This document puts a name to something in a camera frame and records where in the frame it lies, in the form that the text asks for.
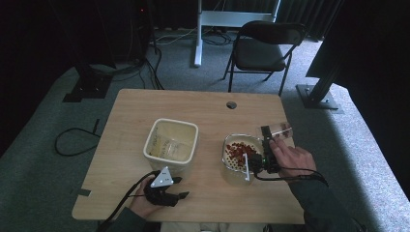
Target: person's left hand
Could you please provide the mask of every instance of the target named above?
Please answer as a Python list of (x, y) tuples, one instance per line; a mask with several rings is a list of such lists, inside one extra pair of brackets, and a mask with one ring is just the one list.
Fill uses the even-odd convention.
[(135, 197), (133, 198), (132, 203), (129, 206), (130, 210), (132, 210), (134, 213), (136, 213), (142, 218), (147, 218), (155, 211), (163, 208), (163, 206), (153, 205), (144, 196), (144, 188), (149, 181), (150, 179), (146, 178), (141, 182), (141, 185), (139, 186), (139, 189), (135, 192)]

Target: chair seat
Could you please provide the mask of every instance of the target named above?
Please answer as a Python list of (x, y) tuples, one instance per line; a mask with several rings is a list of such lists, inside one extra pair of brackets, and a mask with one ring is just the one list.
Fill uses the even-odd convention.
[(234, 56), (237, 68), (242, 71), (281, 72), (286, 67), (278, 45), (254, 39), (240, 39)]

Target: gray carpet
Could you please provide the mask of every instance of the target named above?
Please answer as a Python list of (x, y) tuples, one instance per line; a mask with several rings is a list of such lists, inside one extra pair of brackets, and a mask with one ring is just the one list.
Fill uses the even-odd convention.
[[(320, 45), (305, 40), (296, 48), (281, 96), (288, 121), (294, 128), (295, 144), (313, 153), (319, 171), (326, 176), (337, 198), (369, 231), (408, 231), (409, 201), (348, 92), (336, 85), (331, 89), (342, 114), (306, 109), (299, 98), (296, 84), (317, 82), (316, 78), (305, 78), (305, 74)], [(162, 86), (166, 90), (226, 92), (228, 80), (220, 78), (231, 45), (205, 43), (200, 68), (192, 65), (194, 46), (193, 40), (159, 44), (162, 58), (158, 78)], [(159, 56), (152, 48), (147, 57), (153, 66), (157, 64)], [(237, 75), (232, 91), (277, 94), (280, 77), (281, 73), (276, 73), (263, 82), (264, 76)], [(72, 217), (76, 192), (82, 185), (94, 150), (75, 157), (62, 157), (54, 150), (54, 140), (69, 128), (92, 131), (97, 120), (96, 133), (101, 134), (118, 91), (123, 88), (152, 89), (152, 76), (145, 66), (140, 74), (115, 76), (105, 99), (62, 102), (77, 79), (76, 71), (71, 69), (54, 83), (30, 122), (0, 159), (2, 232), (91, 232), (97, 228), (96, 221)], [(75, 153), (97, 143), (95, 136), (71, 132), (61, 138), (59, 147), (64, 152)], [(278, 232), (294, 231), (291, 225), (274, 227)]]

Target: black chair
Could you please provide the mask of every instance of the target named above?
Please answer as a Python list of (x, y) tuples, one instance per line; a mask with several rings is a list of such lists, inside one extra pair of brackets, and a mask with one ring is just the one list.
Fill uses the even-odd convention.
[[(232, 89), (233, 73), (268, 73), (264, 79), (266, 81), (274, 72), (284, 70), (278, 92), (280, 95), (292, 60), (292, 51), (301, 44), (305, 35), (306, 27), (299, 23), (259, 20), (246, 23), (238, 32), (223, 76), (225, 79), (226, 74), (230, 73), (228, 92)], [(284, 55), (280, 44), (291, 45)]]

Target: white triangular bracket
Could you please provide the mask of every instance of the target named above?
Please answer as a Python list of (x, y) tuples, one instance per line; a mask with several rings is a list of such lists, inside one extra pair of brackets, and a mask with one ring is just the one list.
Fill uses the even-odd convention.
[(151, 184), (151, 188), (172, 186), (173, 184), (171, 173), (169, 173), (168, 166), (166, 166)]

